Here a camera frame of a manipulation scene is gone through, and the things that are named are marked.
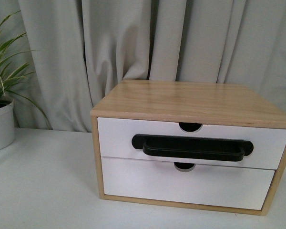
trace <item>drawer handle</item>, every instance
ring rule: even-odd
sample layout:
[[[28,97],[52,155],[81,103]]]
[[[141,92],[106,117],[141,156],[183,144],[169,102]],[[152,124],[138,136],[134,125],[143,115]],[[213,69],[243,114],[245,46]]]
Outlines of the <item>drawer handle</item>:
[[[150,156],[241,161],[253,151],[250,141],[164,135],[135,135],[135,149]]]

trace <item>wood grain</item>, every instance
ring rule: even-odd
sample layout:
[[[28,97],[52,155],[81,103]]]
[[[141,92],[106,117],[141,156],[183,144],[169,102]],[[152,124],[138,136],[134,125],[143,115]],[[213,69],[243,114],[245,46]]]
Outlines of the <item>wood grain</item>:
[[[123,80],[91,115],[286,129],[284,112],[237,84]]]
[[[92,123],[92,138],[93,138],[93,148],[94,148],[94,159],[96,167],[97,183],[99,187],[99,196],[104,199],[104,183],[103,183],[103,173],[102,173],[102,160],[100,153],[100,143],[99,143],[99,131],[97,125],[97,118],[91,117]]]
[[[160,206],[168,206],[168,207],[176,207],[176,208],[191,208],[191,209],[198,209],[198,210],[223,211],[223,212],[241,213],[241,214],[258,215],[258,216],[262,214],[261,210],[228,208],[228,207],[210,206],[210,205],[202,205],[202,204],[189,204],[189,203],[171,202],[171,201],[155,200],[155,199],[120,197],[120,196],[112,196],[112,195],[105,195],[104,199],[140,203],[140,204],[152,204],[152,205],[160,205]]]
[[[282,175],[283,175],[283,172],[285,170],[285,167],[286,167],[286,146],[285,146],[285,149],[284,149],[284,152],[283,152],[280,164],[279,164],[279,166],[278,166],[278,168],[275,171],[275,174],[273,176],[273,179],[272,179],[269,191],[267,193],[267,196],[265,198],[265,201],[264,201],[264,204],[263,204],[263,207],[262,207],[262,215],[263,216],[265,216],[267,214],[267,212],[269,211],[269,209],[270,209],[272,200],[273,200],[273,198],[275,196],[277,187],[278,187],[278,185],[280,183],[280,180],[282,178]]]

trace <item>curtain fold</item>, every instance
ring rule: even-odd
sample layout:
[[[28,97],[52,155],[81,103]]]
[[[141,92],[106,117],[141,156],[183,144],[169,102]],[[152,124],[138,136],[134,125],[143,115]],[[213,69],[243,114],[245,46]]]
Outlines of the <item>curtain fold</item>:
[[[240,83],[286,111],[286,0],[5,0],[4,36],[25,28],[17,91],[55,130],[91,131],[90,110],[122,79]],[[21,127],[46,128],[17,98]]]

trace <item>wooden drawer organizer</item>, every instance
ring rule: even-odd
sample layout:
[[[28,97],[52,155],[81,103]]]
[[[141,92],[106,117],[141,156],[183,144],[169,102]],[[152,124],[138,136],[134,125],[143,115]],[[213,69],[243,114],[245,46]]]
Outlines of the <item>wooden drawer organizer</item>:
[[[286,166],[286,114],[237,84],[123,80],[91,119],[102,199],[266,215]]]

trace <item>white pot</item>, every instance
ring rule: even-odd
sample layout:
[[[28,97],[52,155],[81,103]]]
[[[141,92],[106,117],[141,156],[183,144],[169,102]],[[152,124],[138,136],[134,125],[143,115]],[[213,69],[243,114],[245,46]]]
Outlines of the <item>white pot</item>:
[[[10,104],[0,108],[0,149],[8,146],[15,139],[14,102],[7,97],[4,100],[10,101]]]

